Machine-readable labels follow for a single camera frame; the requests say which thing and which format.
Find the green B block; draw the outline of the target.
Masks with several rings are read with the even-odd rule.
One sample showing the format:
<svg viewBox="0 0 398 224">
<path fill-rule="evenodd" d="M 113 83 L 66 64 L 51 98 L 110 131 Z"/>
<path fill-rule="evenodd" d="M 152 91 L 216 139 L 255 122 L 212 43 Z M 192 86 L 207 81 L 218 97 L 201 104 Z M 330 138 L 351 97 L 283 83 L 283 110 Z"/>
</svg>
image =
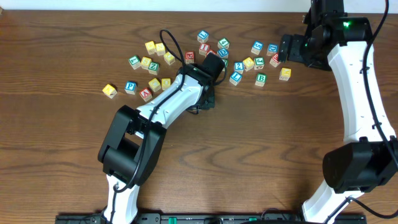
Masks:
<svg viewBox="0 0 398 224">
<path fill-rule="evenodd" d="M 267 75 L 263 74 L 263 73 L 258 73 L 256 76 L 255 85 L 263 87 L 265 85 L 266 81 L 267 81 Z"/>
</svg>

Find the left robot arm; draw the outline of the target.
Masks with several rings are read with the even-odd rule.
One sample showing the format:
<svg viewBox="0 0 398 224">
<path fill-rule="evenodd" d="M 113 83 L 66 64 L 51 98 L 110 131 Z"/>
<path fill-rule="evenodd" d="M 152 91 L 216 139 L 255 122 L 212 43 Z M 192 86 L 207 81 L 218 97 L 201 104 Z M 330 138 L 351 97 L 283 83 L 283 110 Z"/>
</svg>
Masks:
<svg viewBox="0 0 398 224">
<path fill-rule="evenodd" d="M 132 223 L 139 188 L 159 160 L 167 128 L 184 111 L 214 107 L 214 87 L 224 67 L 224 62 L 186 64 L 157 98 L 136 109 L 118 109 L 98 153 L 109 184 L 102 223 Z"/>
</svg>

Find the yellow O block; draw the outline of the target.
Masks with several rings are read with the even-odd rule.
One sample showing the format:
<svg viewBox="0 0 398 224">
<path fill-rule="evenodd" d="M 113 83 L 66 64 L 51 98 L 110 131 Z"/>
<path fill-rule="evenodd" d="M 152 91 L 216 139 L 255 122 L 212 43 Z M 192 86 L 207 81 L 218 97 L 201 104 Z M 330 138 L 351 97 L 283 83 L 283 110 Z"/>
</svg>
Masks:
<svg viewBox="0 0 398 224">
<path fill-rule="evenodd" d="M 163 91 L 167 90 L 172 84 L 172 81 L 170 78 L 163 78 L 161 79 L 161 87 Z"/>
</svg>

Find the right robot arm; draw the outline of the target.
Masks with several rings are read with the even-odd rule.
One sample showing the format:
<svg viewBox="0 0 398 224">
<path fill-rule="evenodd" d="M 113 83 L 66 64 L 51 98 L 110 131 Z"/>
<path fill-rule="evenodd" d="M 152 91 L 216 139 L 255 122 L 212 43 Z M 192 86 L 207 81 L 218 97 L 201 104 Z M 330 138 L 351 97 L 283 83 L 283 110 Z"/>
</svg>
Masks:
<svg viewBox="0 0 398 224">
<path fill-rule="evenodd" d="M 303 35 L 285 34 L 279 60 L 331 71 L 343 111 L 343 145 L 323 158 L 323 182 L 301 207 L 304 223 L 334 223 L 360 196 L 397 173 L 397 136 L 384 110 L 374 69 L 378 32 L 350 17 L 343 0 L 313 0 Z"/>
</svg>

